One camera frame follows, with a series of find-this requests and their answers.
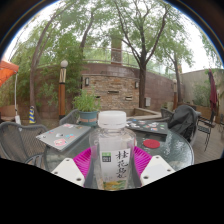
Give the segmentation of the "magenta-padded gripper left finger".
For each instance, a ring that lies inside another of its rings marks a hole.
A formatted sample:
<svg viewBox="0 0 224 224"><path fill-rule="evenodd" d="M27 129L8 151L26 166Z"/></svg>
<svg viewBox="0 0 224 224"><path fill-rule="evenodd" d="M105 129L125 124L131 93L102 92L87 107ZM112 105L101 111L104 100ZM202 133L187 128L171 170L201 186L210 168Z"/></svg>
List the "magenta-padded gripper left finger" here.
<svg viewBox="0 0 224 224"><path fill-rule="evenodd" d="M65 158L53 171L57 175L81 187L90 188L93 183L91 149L87 148L74 158Z"/></svg>

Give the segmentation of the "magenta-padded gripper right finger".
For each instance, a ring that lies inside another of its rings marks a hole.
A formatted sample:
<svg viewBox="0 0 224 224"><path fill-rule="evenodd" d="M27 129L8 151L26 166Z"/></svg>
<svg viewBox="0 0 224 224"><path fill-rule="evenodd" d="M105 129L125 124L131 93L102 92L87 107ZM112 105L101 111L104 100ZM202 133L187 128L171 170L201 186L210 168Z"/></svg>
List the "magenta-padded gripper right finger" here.
<svg viewBox="0 0 224 224"><path fill-rule="evenodd" d="M139 147L134 148L132 182L135 188L148 185L174 172L161 156L151 156Z"/></svg>

